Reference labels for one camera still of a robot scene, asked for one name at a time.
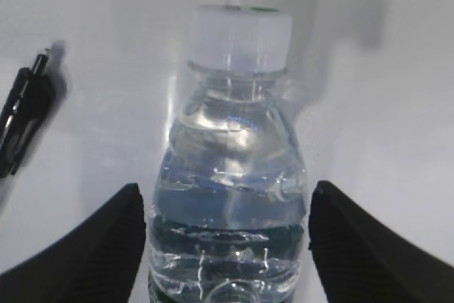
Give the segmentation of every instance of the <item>water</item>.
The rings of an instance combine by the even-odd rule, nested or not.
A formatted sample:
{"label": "water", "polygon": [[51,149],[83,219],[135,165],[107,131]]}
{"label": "water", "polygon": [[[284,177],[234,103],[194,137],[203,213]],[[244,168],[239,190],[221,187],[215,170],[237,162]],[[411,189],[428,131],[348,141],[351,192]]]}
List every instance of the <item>water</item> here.
{"label": "water", "polygon": [[282,302],[299,276],[300,225],[229,231],[156,216],[150,232],[154,281],[178,302],[203,302],[226,279],[250,282],[259,302]]}
{"label": "water", "polygon": [[268,87],[208,78],[172,126],[150,212],[150,275],[176,302],[280,303],[294,291],[304,166]]}

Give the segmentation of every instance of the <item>white bottle cap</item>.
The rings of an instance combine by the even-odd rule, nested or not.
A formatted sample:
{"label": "white bottle cap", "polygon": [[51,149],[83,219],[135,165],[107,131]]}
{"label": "white bottle cap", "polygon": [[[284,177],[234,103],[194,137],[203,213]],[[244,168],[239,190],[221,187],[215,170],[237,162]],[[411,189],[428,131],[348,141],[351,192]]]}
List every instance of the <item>white bottle cap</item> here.
{"label": "white bottle cap", "polygon": [[277,72],[285,69],[292,17],[272,9],[199,6],[192,16],[190,62],[214,70]]}

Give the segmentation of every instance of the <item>plastic water bottle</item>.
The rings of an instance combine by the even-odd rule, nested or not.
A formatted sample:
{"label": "plastic water bottle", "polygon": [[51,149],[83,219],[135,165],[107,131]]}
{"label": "plastic water bottle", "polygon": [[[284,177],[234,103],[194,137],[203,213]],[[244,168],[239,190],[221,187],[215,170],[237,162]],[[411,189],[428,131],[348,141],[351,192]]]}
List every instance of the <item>plastic water bottle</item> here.
{"label": "plastic water bottle", "polygon": [[271,95],[292,18],[201,6],[199,88],[170,130],[150,211],[150,280],[173,301],[279,303],[300,273],[304,165]]}

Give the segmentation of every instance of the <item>black object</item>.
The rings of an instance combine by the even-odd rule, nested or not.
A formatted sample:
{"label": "black object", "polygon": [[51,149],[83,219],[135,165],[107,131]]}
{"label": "black object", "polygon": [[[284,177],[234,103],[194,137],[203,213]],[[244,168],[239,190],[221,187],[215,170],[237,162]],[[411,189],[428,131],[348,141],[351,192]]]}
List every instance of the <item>black object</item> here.
{"label": "black object", "polygon": [[0,178],[16,174],[27,147],[49,114],[55,88],[44,73],[49,50],[36,57],[32,68],[18,71],[0,115]]}
{"label": "black object", "polygon": [[330,182],[314,192],[309,235],[330,303],[454,302],[454,268],[390,231]]}
{"label": "black object", "polygon": [[129,184],[55,245],[0,276],[0,302],[126,303],[144,243],[143,200]]}

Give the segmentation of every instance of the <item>white background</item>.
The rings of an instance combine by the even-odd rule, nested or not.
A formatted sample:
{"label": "white background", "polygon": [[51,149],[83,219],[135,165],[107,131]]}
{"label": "white background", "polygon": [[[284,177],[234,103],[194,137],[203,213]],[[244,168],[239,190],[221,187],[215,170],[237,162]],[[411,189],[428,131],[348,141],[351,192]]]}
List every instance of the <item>white background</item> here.
{"label": "white background", "polygon": [[[67,94],[0,199],[0,272],[55,242],[123,184],[150,204],[185,70],[187,21],[228,0],[0,0],[0,99],[41,48]],[[234,0],[294,16],[282,90],[311,188],[337,184],[454,264],[454,0]],[[144,265],[131,297],[147,302]],[[296,302],[325,302],[307,263]]]}

